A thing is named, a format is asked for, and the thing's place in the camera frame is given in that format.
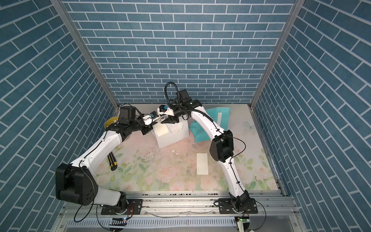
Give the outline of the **teal paper bag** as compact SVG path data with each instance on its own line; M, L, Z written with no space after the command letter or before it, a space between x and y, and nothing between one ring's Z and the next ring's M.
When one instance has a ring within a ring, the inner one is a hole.
M194 122L190 125L190 130L194 135L195 143L213 140L215 136L228 130L230 108L216 107L205 110L199 107L202 113L192 111L191 118Z

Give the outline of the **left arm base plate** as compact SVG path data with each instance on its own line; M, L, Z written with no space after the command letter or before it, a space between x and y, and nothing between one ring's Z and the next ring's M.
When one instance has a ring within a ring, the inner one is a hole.
M104 205L101 210L102 215L139 215L143 206L143 199L126 199L119 201L116 206Z

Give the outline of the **white paper bag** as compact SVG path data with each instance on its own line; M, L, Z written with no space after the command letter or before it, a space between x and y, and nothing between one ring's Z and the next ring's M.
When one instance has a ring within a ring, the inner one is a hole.
M160 137L156 136L155 130L153 129L153 135L157 140L159 148L165 148L189 137L188 122L186 120L183 120L181 117L179 118L179 123L166 124L166 126L168 127L170 132Z

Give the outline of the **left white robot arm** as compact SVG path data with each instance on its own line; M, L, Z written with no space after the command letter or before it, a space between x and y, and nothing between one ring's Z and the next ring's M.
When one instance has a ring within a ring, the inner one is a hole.
M94 179L99 165L135 131L147 134L153 129L140 120L123 120L109 125L103 135L85 153L69 164L61 164L56 169L56 198L61 201L108 207L114 214L127 211L126 194L121 191L99 187Z

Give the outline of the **short white receipt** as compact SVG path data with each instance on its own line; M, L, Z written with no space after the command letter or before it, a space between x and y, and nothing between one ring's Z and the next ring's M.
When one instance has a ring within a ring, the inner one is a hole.
M197 175L209 175L207 153L197 153Z

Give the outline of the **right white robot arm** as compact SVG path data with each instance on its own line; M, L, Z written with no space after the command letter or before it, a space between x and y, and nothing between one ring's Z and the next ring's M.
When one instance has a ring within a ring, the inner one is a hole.
M211 140L209 153L221 166L225 175L233 209L237 213L252 213L256 209L256 203L243 186L235 166L234 158L236 156L233 153L235 137L233 133L220 127L207 114L198 100L191 100L182 106L176 105L173 108L161 105L157 109L157 113L160 116L166 116L161 122L162 124L175 124L179 117L187 115L201 125Z

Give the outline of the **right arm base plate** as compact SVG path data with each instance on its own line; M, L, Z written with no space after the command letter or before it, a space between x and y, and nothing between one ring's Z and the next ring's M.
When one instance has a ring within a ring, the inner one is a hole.
M255 199L238 203L230 198L219 198L214 201L220 214L257 214L258 208Z

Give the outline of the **white stapler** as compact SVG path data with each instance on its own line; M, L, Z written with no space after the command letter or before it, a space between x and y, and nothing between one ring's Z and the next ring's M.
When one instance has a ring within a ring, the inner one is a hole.
M162 123L170 117L174 117L174 111L167 105L160 105L157 110L143 116L142 120L146 126L149 126L158 122Z

